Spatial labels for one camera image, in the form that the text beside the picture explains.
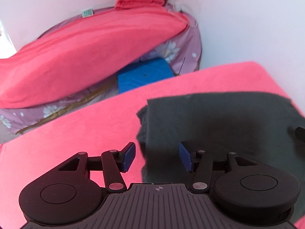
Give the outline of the dark green shorts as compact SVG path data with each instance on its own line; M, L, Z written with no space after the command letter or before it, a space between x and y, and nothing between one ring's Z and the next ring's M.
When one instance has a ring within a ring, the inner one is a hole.
M285 97L261 92L165 97L148 100L137 116L144 182L190 182L178 153L182 141L217 160L236 152L304 181L304 143L294 135L304 117Z

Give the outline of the pink cloth table cover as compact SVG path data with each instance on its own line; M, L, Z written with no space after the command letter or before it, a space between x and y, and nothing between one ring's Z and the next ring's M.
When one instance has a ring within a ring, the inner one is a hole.
M135 140L136 112L150 98L207 92L284 91L254 62L227 64L184 74L118 95L58 118L1 145L1 227L26 220L19 194L31 181L77 152L97 155Z

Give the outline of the blue plastic stool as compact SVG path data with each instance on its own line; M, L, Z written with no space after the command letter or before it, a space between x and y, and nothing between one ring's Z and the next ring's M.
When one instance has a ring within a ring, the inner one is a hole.
M174 77L166 60L153 58L127 65L117 73L118 93Z

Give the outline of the pink blanket on bed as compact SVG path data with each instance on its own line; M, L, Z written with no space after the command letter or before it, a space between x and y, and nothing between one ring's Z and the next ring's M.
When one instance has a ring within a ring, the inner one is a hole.
M1 107L27 108L79 92L183 32L163 7L108 10L78 19L1 60Z

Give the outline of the white label tag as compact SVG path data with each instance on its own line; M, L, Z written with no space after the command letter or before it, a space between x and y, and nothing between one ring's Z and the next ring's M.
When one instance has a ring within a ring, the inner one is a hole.
M94 11L92 8L86 9L86 10L82 11L81 15L82 15L82 18L90 17L90 16L94 15Z

